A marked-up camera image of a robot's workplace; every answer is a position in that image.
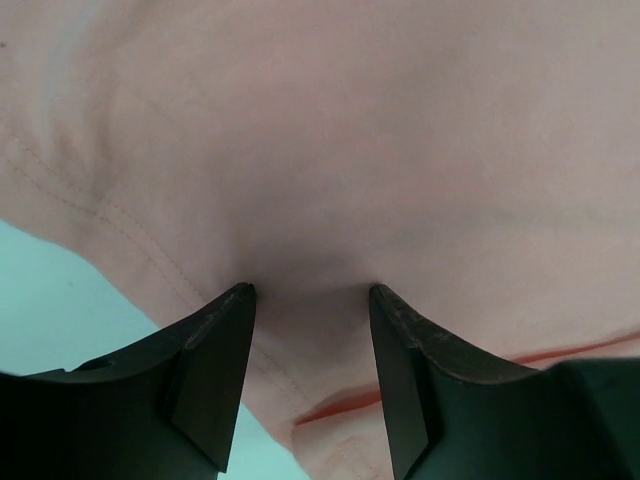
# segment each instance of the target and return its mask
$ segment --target light blue surface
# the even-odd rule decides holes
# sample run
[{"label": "light blue surface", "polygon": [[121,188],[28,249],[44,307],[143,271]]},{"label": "light blue surface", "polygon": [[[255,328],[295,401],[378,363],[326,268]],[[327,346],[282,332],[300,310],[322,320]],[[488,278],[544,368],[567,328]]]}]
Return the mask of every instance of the light blue surface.
[{"label": "light blue surface", "polygon": [[[83,259],[0,222],[0,370],[70,370],[155,330]],[[242,406],[220,480],[272,478],[309,477]]]}]

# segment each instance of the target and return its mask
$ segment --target pink cloth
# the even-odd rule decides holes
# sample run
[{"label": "pink cloth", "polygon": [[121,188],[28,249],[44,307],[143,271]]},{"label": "pink cloth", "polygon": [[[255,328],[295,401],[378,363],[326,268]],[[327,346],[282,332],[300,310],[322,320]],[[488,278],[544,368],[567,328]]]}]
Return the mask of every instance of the pink cloth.
[{"label": "pink cloth", "polygon": [[159,325],[260,295],[245,402],[391,478],[384,282],[537,366],[640,354],[640,4],[4,0],[0,215]]}]

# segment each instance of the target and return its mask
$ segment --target pink fabric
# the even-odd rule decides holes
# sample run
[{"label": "pink fabric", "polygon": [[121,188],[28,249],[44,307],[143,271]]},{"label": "pink fabric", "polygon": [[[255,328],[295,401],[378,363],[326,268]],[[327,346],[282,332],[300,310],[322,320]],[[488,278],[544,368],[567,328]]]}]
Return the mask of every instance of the pink fabric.
[{"label": "pink fabric", "polygon": [[640,4],[5,0],[0,215],[159,325],[260,295],[245,402],[388,479],[391,286],[543,366],[640,354]]}]

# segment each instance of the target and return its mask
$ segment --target garment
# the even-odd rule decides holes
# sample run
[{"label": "garment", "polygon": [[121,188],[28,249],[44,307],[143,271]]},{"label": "garment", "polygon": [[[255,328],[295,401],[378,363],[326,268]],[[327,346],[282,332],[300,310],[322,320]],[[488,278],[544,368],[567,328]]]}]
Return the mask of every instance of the garment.
[{"label": "garment", "polygon": [[258,291],[243,400],[388,479],[383,282],[506,358],[640,354],[640,4],[2,0],[0,215],[158,325]]}]

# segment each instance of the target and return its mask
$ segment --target stitched seam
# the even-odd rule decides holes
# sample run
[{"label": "stitched seam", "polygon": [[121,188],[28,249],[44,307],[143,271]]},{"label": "stitched seam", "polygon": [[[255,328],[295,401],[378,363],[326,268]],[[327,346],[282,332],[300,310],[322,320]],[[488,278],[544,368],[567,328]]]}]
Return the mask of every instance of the stitched seam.
[{"label": "stitched seam", "polygon": [[[78,193],[81,193],[83,195],[86,195],[89,199],[92,200],[96,200],[96,201],[100,201],[100,202],[105,202],[108,206],[111,206],[116,212],[118,212],[120,215],[122,215],[123,217],[129,219],[131,222],[133,222],[133,224],[135,226],[137,226],[142,233],[146,236],[146,238],[150,241],[150,243],[152,243],[153,245],[155,245],[156,248],[158,248],[158,250],[162,253],[162,255],[169,261],[169,263],[176,269],[176,271],[178,272],[178,274],[180,275],[180,277],[186,282],[187,286],[193,291],[193,293],[195,293],[198,297],[198,299],[200,301],[204,301],[204,297],[203,295],[196,289],[195,285],[187,278],[187,276],[184,274],[184,272],[180,269],[180,267],[177,265],[177,263],[173,260],[173,258],[171,258],[169,256],[169,254],[166,252],[165,249],[162,248],[162,246],[157,242],[157,240],[155,238],[153,238],[149,232],[147,231],[147,229],[145,229],[145,227],[138,222],[135,218],[133,218],[133,216],[131,214],[129,214],[126,210],[124,210],[124,208],[122,208],[121,206],[115,204],[113,201],[109,200],[108,198],[100,198],[96,195],[93,195],[91,192],[79,187],[77,184],[75,184],[73,181],[61,176],[59,173],[57,173],[53,168],[51,168],[49,165],[47,165],[45,162],[43,162],[27,145],[25,142],[22,141],[22,139],[20,139],[20,137],[17,136],[17,134],[13,131],[10,130],[8,127],[6,127],[5,125],[0,125],[0,128],[2,128],[4,131],[6,131],[9,136],[17,142],[18,146],[26,153],[28,154],[33,160],[35,160],[40,166],[42,166],[49,175],[57,178],[59,181],[61,181],[63,184],[72,187],[74,190],[76,190]],[[151,255],[148,252],[145,252],[146,256],[151,258]]]},{"label": "stitched seam", "polygon": [[6,157],[4,158],[5,162],[11,167],[13,168],[16,172],[22,174],[25,178],[27,178],[38,190],[42,191],[43,193],[51,196],[52,198],[54,198],[55,200],[57,200],[58,202],[62,203],[63,205],[66,205],[69,208],[72,208],[74,210],[77,210],[79,212],[82,212],[86,215],[89,215],[91,218],[94,218],[96,220],[99,221],[99,223],[101,223],[102,225],[108,225],[110,227],[112,227],[117,233],[123,235],[124,237],[126,237],[133,245],[135,245],[135,247],[140,250],[140,252],[142,252],[151,262],[151,264],[156,268],[156,270],[158,270],[158,272],[160,273],[160,275],[162,276],[162,278],[164,278],[165,282],[171,287],[171,289],[176,293],[176,295],[178,295],[178,298],[180,298],[180,300],[182,300],[184,302],[185,305],[187,305],[189,308],[191,308],[191,305],[189,304],[189,302],[187,302],[187,300],[180,294],[180,292],[178,292],[178,290],[173,286],[173,284],[171,283],[171,281],[166,277],[166,275],[164,274],[164,272],[162,271],[162,269],[159,267],[159,265],[154,261],[154,259],[140,246],[140,244],[138,242],[136,242],[136,240],[134,238],[132,238],[129,234],[127,234],[124,230],[118,228],[118,226],[116,224],[114,224],[111,220],[109,220],[109,218],[107,218],[106,216],[100,214],[99,212],[94,212],[88,208],[82,207],[80,205],[77,205],[73,202],[70,202],[69,200],[66,200],[58,195],[56,195],[55,193],[49,191],[48,189],[46,189],[45,187],[43,187],[42,185],[40,185],[36,180],[34,180],[29,174],[27,174],[27,172],[25,172],[24,170],[22,170],[20,167],[18,167],[17,165],[15,165],[13,162],[11,162],[10,160],[8,160]]}]

